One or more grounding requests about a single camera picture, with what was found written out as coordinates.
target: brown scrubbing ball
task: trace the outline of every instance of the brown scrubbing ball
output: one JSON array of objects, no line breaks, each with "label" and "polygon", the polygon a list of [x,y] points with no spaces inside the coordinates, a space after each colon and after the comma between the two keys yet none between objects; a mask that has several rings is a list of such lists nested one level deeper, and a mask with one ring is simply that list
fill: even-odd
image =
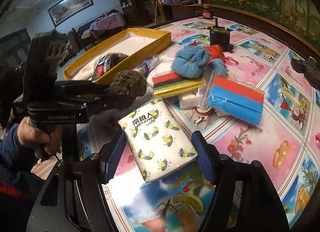
[{"label": "brown scrubbing ball", "polygon": [[109,87],[113,94],[141,97],[147,91],[145,77],[133,70],[123,70],[113,77]]}]

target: yellow box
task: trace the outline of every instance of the yellow box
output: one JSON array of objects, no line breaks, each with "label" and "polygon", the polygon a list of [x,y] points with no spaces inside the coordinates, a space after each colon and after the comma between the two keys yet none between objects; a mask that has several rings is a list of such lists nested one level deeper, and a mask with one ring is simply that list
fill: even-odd
[{"label": "yellow box", "polygon": [[146,58],[161,52],[171,44],[170,32],[148,28],[128,28],[96,45],[76,59],[63,71],[64,78],[66,80],[72,80],[72,76],[74,76],[82,67],[84,67],[102,52],[124,40],[129,32],[140,37],[154,38],[155,40],[132,55],[128,56],[122,62],[118,63],[115,67],[111,68],[95,82],[101,84],[111,84],[113,77],[118,72],[122,70],[133,69]]}]

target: background table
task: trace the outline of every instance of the background table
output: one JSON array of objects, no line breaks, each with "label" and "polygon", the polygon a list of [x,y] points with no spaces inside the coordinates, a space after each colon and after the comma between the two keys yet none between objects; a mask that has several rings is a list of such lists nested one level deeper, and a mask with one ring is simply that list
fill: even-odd
[{"label": "background table", "polygon": [[[194,42],[198,46],[209,45],[209,31],[205,28],[213,24],[193,18],[160,27],[172,33],[173,41],[162,55],[172,58],[179,49]],[[291,227],[304,209],[296,207],[297,199],[308,203],[319,179],[320,95],[303,75],[291,68],[290,58],[299,56],[284,44],[232,21],[219,19],[219,25],[234,30],[230,34],[234,48],[225,53],[229,74],[265,91],[259,127],[231,116],[218,118],[215,113],[204,116],[196,109],[181,110],[176,98],[165,102],[188,136],[200,130],[220,153],[245,163],[261,161],[278,191]],[[129,111],[148,100],[151,92]],[[111,140],[116,120],[127,113],[104,112],[89,124],[79,126],[84,157],[98,152]],[[148,184],[140,171],[143,170],[139,170],[127,146],[114,179],[104,187],[119,229],[198,231],[214,186],[204,179],[197,162]],[[181,193],[185,193],[184,200],[176,202],[175,196]],[[235,212],[230,225],[236,221]]]}]

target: framed picture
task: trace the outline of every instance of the framed picture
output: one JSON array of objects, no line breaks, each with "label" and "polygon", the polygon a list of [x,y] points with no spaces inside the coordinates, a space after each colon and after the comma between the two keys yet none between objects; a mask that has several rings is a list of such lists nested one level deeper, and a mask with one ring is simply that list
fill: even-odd
[{"label": "framed picture", "polygon": [[58,26],[63,21],[93,5],[92,0],[62,0],[48,10],[52,22]]}]

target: person's arm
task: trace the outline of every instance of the person's arm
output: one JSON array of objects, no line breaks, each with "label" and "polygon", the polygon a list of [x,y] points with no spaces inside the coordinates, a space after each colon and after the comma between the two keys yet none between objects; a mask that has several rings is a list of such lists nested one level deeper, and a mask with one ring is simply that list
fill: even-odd
[{"label": "person's arm", "polygon": [[20,144],[17,130],[18,124],[14,124],[0,140],[0,164],[11,171],[30,171],[36,162],[35,151]]}]

